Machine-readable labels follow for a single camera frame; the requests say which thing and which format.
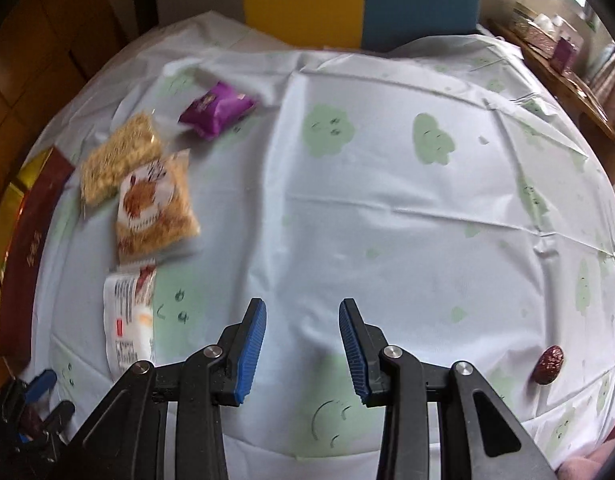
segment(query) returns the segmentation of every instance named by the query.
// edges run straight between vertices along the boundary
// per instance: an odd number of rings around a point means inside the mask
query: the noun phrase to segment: metal screw
[[[396,345],[390,345],[383,348],[383,354],[392,357],[392,359],[398,359],[403,355],[403,351]]]
[[[222,353],[223,349],[219,345],[210,345],[206,346],[203,349],[203,355],[211,359],[216,359],[217,357],[220,357]]]
[[[150,361],[137,361],[132,365],[132,373],[136,375],[143,375],[150,370]]]
[[[456,363],[454,368],[461,375],[472,375],[472,372],[474,371],[474,367],[466,361],[459,361]]]

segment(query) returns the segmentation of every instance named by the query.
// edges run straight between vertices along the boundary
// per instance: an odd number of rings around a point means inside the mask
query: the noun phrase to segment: purple wrapper
[[[189,124],[202,139],[215,139],[247,115],[255,104],[251,97],[239,94],[230,85],[219,81],[202,98],[188,106],[179,122]]]

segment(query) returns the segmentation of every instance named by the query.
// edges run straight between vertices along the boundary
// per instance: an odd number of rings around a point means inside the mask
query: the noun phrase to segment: snack package
[[[188,106],[179,122],[190,124],[202,139],[215,139],[248,114],[256,101],[219,81],[202,98]]]
[[[105,349],[115,381],[136,361],[154,362],[155,279],[154,262],[120,267],[105,278]]]
[[[115,195],[130,171],[158,158],[162,152],[152,117],[143,112],[132,116],[81,165],[83,202],[96,206]]]
[[[116,235],[121,263],[201,232],[190,206],[190,150],[153,160],[121,183]]]

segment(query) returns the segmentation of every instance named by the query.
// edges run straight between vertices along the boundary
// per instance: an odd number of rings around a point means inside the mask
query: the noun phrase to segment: wooden side table
[[[554,96],[563,110],[579,127],[612,184],[615,183],[615,131],[597,104],[587,85],[572,73],[565,77],[556,73],[549,61],[518,37],[509,28],[492,20],[490,31],[521,48],[526,66]]]

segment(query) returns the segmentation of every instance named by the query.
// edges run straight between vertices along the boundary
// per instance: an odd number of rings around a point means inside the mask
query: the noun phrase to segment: white tablecloth
[[[421,361],[473,362],[554,466],[615,423],[615,197],[601,165],[511,46],[427,38],[395,56],[291,50],[205,14],[122,51],[31,154],[56,143],[78,164],[141,110],[168,152],[191,149],[203,231],[157,255],[155,352],[183,360],[264,298],[252,392],[223,410],[232,480],[375,477],[383,413],[353,391],[346,297]],[[177,119],[217,80],[260,104],[238,133],[202,142]],[[102,293],[117,263],[118,200],[82,218],[78,186],[77,171],[50,227],[27,371],[58,372],[71,434],[112,384]],[[538,386],[529,375],[553,344],[565,365]],[[437,478],[435,416],[430,428]]]

